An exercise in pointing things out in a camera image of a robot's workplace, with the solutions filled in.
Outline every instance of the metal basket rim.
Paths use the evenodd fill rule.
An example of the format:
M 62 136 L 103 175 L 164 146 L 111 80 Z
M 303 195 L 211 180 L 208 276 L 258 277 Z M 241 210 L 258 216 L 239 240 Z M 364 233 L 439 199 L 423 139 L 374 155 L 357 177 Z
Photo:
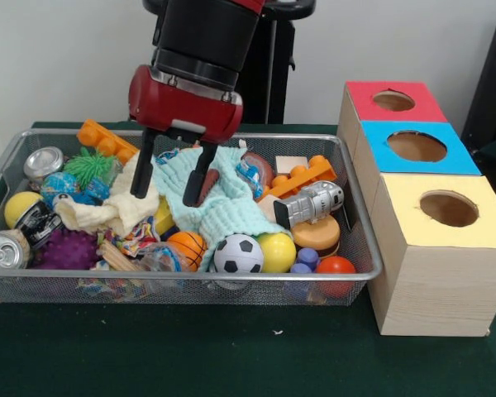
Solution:
M 32 128 L 17 133 L 6 147 L 6 150 L 0 157 L 0 175 L 4 171 L 6 164 L 17 150 L 19 145 L 29 136 L 37 134 L 46 135 L 76 135 L 79 130 L 65 128 Z M 116 131 L 121 136 L 140 136 L 138 130 L 119 130 Z M 196 273 L 161 273 L 161 272 L 126 272 L 126 271 L 95 271 L 95 270 L 0 270 L 0 278 L 9 279 L 14 277 L 37 277 L 37 278 L 96 278 L 96 279 L 136 279 L 136 280 L 225 280 L 225 281 L 368 281 L 374 279 L 380 274 L 384 266 L 382 256 L 380 255 L 379 246 L 374 236 L 373 227 L 367 213 L 364 198 L 360 191 L 358 179 L 356 178 L 355 169 L 352 165 L 351 156 L 347 145 L 337 136 L 328 134 L 283 134 L 270 132 L 238 132 L 232 139 L 288 139 L 288 140 L 319 140 L 332 141 L 341 151 L 344 166 L 347 170 L 347 178 L 351 187 L 351 192 L 355 198 L 355 206 L 359 219 L 364 228 L 364 234 L 367 241 L 368 249 L 373 262 L 373 269 L 366 273 L 356 274 L 242 274 L 229 275 L 209 272 Z

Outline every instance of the white wall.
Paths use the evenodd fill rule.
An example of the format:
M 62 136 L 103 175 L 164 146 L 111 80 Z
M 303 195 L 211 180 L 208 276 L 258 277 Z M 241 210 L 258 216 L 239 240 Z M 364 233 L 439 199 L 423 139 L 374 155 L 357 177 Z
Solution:
M 459 131 L 495 24 L 496 0 L 318 0 L 286 122 L 336 123 L 347 79 L 422 80 Z M 154 26 L 138 0 L 0 1 L 0 145 L 35 120 L 126 119 Z

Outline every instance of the circular hole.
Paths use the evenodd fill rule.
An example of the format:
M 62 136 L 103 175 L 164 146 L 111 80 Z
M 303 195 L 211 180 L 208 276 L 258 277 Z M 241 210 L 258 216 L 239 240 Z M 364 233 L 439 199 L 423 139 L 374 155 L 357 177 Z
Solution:
M 478 207 L 465 196 L 448 190 L 429 192 L 421 198 L 421 210 L 429 217 L 452 227 L 465 227 L 476 222 Z
M 391 89 L 377 93 L 373 97 L 373 102 L 382 109 L 392 112 L 405 112 L 415 108 L 415 102 L 408 95 Z
M 446 157 L 447 149 L 433 136 L 417 131 L 400 131 L 388 138 L 392 151 L 405 160 L 436 163 Z

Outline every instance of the orange toy block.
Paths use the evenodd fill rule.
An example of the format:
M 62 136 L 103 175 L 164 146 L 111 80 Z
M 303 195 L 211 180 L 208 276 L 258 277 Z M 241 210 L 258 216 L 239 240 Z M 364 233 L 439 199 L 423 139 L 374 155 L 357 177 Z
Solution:
M 123 165 L 138 152 L 135 146 L 121 139 L 94 120 L 84 122 L 77 134 L 77 138 L 81 144 L 95 147 L 104 155 L 114 155 Z
M 309 168 L 297 165 L 290 171 L 290 178 L 280 175 L 272 181 L 272 189 L 264 193 L 286 199 L 299 193 L 302 187 L 308 186 L 318 180 L 333 181 L 336 179 L 336 172 L 332 168 L 328 159 L 322 155 L 315 155 L 309 162 Z

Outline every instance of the wooden box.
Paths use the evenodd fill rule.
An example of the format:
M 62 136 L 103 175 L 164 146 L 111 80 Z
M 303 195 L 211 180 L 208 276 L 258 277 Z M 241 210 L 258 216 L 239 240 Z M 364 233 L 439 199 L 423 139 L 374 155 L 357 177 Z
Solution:
M 481 175 L 445 122 L 362 122 L 354 166 L 371 214 L 380 173 Z
M 338 136 L 351 159 L 360 135 L 360 122 L 446 122 L 437 101 L 424 83 L 352 81 L 344 88 Z
M 482 176 L 382 174 L 369 283 L 383 335 L 484 336 L 496 314 L 496 195 Z

